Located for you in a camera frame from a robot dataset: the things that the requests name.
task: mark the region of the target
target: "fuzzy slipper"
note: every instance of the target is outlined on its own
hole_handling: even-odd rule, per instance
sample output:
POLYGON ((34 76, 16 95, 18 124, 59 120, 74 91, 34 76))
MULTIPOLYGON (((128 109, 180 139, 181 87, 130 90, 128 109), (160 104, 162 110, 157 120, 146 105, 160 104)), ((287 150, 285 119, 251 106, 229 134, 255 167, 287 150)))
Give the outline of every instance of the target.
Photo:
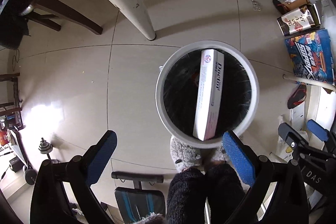
POLYGON ((170 155, 179 173, 202 164, 201 151, 198 148, 191 147, 173 136, 170 139, 170 155))
POLYGON ((218 160, 229 161, 229 157, 222 146, 212 149, 212 151, 207 155, 207 157, 204 158, 203 164, 205 166, 209 166, 211 162, 218 160))

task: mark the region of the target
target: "trash bin liner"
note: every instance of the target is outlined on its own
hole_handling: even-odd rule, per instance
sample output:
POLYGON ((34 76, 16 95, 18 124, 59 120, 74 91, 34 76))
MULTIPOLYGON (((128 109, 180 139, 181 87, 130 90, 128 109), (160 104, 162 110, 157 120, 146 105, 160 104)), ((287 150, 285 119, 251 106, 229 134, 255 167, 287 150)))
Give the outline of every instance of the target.
MULTIPOLYGON (((246 116, 251 102, 251 84, 246 70, 231 54, 224 54, 222 97, 214 138, 236 128, 246 116)), ((192 136, 198 93, 202 50, 192 51, 179 59, 167 74, 163 101, 174 125, 192 136)))

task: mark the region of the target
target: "cardboard box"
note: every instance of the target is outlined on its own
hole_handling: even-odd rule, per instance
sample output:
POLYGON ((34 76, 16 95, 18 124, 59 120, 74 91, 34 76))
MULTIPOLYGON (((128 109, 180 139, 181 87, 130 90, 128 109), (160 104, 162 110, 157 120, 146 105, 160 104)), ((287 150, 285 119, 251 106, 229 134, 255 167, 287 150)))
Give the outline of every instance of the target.
POLYGON ((285 1, 284 4, 288 7, 290 11, 299 8, 302 5, 305 4, 311 4, 309 0, 295 0, 293 2, 287 2, 285 1))
POLYGON ((224 54, 203 50, 193 136, 201 141, 215 136, 221 105, 224 54))
POLYGON ((296 77, 334 84, 334 61, 326 29, 285 40, 296 77))

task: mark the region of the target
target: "chair seat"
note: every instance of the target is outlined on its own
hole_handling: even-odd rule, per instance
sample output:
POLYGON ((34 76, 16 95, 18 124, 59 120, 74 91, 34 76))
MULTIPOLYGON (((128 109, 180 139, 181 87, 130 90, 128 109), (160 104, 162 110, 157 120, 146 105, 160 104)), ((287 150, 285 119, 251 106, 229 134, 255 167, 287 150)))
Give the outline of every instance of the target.
POLYGON ((125 224, 140 221, 150 213, 166 215, 165 197, 160 191, 117 187, 114 193, 125 224))

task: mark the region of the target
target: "grout line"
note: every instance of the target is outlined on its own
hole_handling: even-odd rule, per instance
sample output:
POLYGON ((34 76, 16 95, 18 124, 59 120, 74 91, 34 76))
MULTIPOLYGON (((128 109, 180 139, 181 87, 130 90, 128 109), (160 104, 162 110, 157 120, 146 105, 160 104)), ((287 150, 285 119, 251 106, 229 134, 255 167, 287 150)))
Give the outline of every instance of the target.
POLYGON ((128 164, 140 165, 140 166, 144 166, 144 167, 157 168, 157 169, 176 170, 176 169, 162 168, 162 167, 155 167, 155 166, 149 166, 149 165, 143 165, 143 164, 135 164, 135 163, 133 163, 133 162, 129 162, 129 161, 125 161, 125 160, 117 160, 117 161, 125 162, 125 163, 128 163, 128 164))
POLYGON ((238 21, 239 21, 239 51, 242 50, 242 41, 241 41, 241 27, 240 27, 240 13, 239 13, 239 3, 237 0, 237 7, 238 7, 238 21))
POLYGON ((293 72, 290 72, 290 71, 288 71, 288 70, 281 69, 281 68, 278 68, 278 67, 272 66, 272 65, 270 65, 270 64, 266 64, 266 63, 260 62, 260 61, 256 61, 256 60, 249 59, 249 58, 248 58, 248 60, 249 60, 249 61, 253 61, 253 62, 257 62, 257 63, 260 63, 260 64, 264 64, 264 65, 267 65, 267 66, 270 66, 270 67, 273 67, 273 68, 276 68, 276 69, 280 69, 280 70, 283 70, 283 71, 286 71, 286 72, 289 72, 289 73, 293 73, 293 72))
POLYGON ((119 15, 119 11, 118 11, 118 13, 117 13, 117 17, 116 17, 116 19, 115 19, 114 30, 113 30, 112 41, 111 41, 110 58, 109 58, 109 67, 108 67, 108 70, 107 70, 107 86, 106 86, 106 121, 107 121, 107 129, 108 129, 108 130, 109 130, 109 75, 110 75, 110 62, 111 62, 111 55, 112 55, 113 38, 114 38, 114 33, 115 33, 115 31, 116 31, 118 15, 119 15))
MULTIPOLYGON (((153 44, 113 44, 113 46, 123 46, 123 45, 125 45, 125 46, 132 45, 132 46, 158 46, 158 47, 181 48, 180 46, 166 46, 166 45, 153 45, 153 44)), ((26 57, 20 58, 19 60, 23 60, 25 58, 33 57, 33 56, 40 55, 40 54, 46 54, 46 53, 50 53, 50 52, 58 52, 58 51, 64 51, 64 50, 71 50, 71 49, 74 49, 74 48, 99 47, 99 46, 112 46, 112 45, 111 44, 101 44, 101 45, 91 45, 91 46, 79 46, 79 47, 71 47, 71 48, 62 48, 62 49, 59 49, 59 50, 54 50, 54 51, 49 51, 49 52, 40 52, 38 54, 33 54, 33 55, 30 55, 30 56, 26 56, 26 57)))
POLYGON ((76 146, 76 147, 78 147, 78 148, 80 148, 80 149, 83 149, 83 150, 87 150, 87 149, 85 149, 85 148, 83 148, 83 147, 80 147, 80 146, 78 146, 78 145, 75 145, 75 144, 73 144, 73 143, 70 143, 70 142, 68 142, 68 141, 66 141, 66 140, 64 140, 64 139, 62 139, 62 138, 60 138, 60 137, 58 137, 58 136, 56 136, 56 135, 54 135, 54 137, 56 137, 56 138, 58 138, 58 139, 60 139, 60 140, 62 140, 62 141, 64 141, 64 142, 66 142, 66 143, 69 143, 69 144, 71 144, 71 145, 73 145, 73 146, 76 146))
POLYGON ((172 48, 181 48, 180 46, 166 46, 166 45, 153 45, 153 44, 113 44, 113 46, 158 46, 158 47, 172 47, 172 48))
POLYGON ((58 51, 64 51, 64 50, 71 50, 73 48, 86 48, 86 47, 98 47, 98 46, 111 46, 111 44, 91 45, 91 46, 79 46, 79 47, 71 47, 71 48, 61 48, 59 50, 54 50, 54 51, 49 51, 49 52, 40 52, 38 54, 33 54, 33 55, 30 55, 30 56, 26 56, 26 57, 20 58, 19 60, 22 60, 22 59, 25 59, 25 58, 28 58, 28 57, 32 57, 32 56, 36 56, 36 55, 40 55, 40 54, 50 53, 50 52, 58 52, 58 51))

